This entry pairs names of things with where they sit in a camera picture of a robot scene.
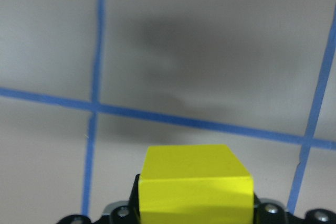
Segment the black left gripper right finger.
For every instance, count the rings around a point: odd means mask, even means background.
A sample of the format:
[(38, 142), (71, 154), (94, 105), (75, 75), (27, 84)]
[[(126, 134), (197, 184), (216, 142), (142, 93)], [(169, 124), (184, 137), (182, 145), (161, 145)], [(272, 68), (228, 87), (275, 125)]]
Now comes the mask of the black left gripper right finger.
[(253, 224), (258, 223), (258, 208), (259, 205), (261, 204), (260, 199), (256, 194), (254, 194), (254, 217), (253, 217)]

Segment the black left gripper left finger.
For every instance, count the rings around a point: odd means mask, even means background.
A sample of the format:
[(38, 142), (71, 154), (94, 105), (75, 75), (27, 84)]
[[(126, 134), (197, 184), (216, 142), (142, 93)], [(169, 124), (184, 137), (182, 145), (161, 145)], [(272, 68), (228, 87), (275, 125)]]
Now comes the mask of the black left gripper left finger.
[(139, 207), (139, 179), (140, 174), (136, 174), (128, 202), (129, 213), (134, 220), (141, 220)]

